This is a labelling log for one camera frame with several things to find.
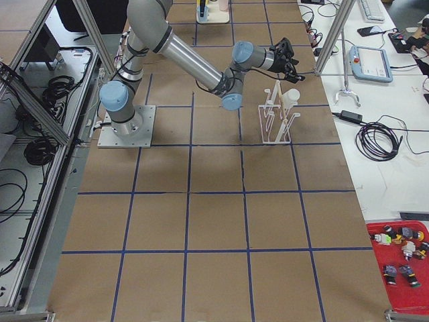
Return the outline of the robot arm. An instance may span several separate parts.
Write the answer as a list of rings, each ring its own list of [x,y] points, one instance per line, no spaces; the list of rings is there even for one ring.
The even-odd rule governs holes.
[[[143,57],[152,51],[170,59],[205,86],[210,94],[221,98],[229,111],[240,108],[245,75],[254,68],[284,74],[285,81],[297,83],[305,77],[296,71],[298,61],[290,41],[282,38],[269,48],[248,41],[237,42],[232,61],[225,71],[211,63],[181,40],[167,21],[172,1],[130,1],[127,18],[131,31],[126,51],[112,80],[101,87],[99,97],[111,118],[112,132],[119,138],[138,133],[143,117],[133,105],[135,90],[143,76]]]

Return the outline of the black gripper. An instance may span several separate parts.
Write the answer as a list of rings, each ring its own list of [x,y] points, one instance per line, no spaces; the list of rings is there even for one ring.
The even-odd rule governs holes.
[[[306,77],[296,72],[299,63],[294,59],[293,47],[287,38],[282,38],[277,44],[270,46],[269,51],[273,54],[273,64],[268,69],[270,72],[284,73],[284,81],[297,83],[304,81]]]

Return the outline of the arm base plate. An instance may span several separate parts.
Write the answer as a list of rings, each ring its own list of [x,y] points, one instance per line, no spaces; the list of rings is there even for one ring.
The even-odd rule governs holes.
[[[108,112],[104,122],[111,123],[101,129],[99,148],[150,148],[156,118],[155,105],[135,105],[135,115],[127,123],[111,121]]]

